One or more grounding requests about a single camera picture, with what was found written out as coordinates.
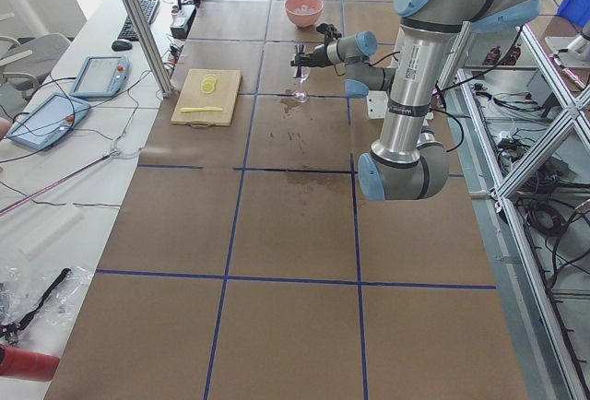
person's hand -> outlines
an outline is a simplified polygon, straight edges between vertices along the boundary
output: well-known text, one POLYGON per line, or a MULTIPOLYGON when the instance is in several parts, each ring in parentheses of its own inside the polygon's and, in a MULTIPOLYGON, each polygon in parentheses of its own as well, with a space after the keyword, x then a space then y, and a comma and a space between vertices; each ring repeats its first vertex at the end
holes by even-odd
POLYGON ((4 138, 12 125, 5 118, 0 117, 0 139, 4 138))

blue box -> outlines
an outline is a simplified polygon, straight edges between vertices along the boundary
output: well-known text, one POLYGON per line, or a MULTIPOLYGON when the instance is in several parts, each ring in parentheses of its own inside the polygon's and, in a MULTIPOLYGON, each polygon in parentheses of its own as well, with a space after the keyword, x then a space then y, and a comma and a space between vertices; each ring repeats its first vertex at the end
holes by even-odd
POLYGON ((590 19, 590 0, 563 0, 557 10, 557 16, 583 27, 590 19))

wine glass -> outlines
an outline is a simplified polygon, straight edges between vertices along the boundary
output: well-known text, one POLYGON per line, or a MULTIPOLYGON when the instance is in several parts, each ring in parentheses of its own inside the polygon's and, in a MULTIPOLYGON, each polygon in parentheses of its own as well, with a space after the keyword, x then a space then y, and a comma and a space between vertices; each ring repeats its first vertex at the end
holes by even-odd
POLYGON ((307 78, 310 76, 311 73, 311 69, 309 66, 302 66, 301 67, 301 75, 299 77, 299 89, 297 89, 296 91, 293 91, 293 99, 295 99, 297 102, 300 103, 304 103, 307 102, 309 100, 309 96, 307 95, 307 92, 303 89, 303 82, 305 82, 307 80, 307 78))

red cylinder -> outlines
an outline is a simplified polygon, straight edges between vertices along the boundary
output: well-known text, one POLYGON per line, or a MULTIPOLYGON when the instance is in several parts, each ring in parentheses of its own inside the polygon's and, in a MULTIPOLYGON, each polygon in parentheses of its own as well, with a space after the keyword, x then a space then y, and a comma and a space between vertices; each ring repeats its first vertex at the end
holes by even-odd
POLYGON ((59 358, 38 352, 0 345, 0 376, 48 382, 59 365, 59 358))

tablet device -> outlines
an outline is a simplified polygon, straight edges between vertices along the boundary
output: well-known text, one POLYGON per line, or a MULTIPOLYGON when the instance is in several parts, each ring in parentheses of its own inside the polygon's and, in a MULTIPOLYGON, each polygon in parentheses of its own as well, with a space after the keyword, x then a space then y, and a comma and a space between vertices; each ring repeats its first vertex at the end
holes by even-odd
POLYGON ((110 99, 121 90, 128 71, 127 56, 87 57, 70 95, 85 100, 110 99))
POLYGON ((6 138, 33 149, 45 149, 70 133, 89 109, 85 100, 54 93, 23 121, 16 122, 6 138))

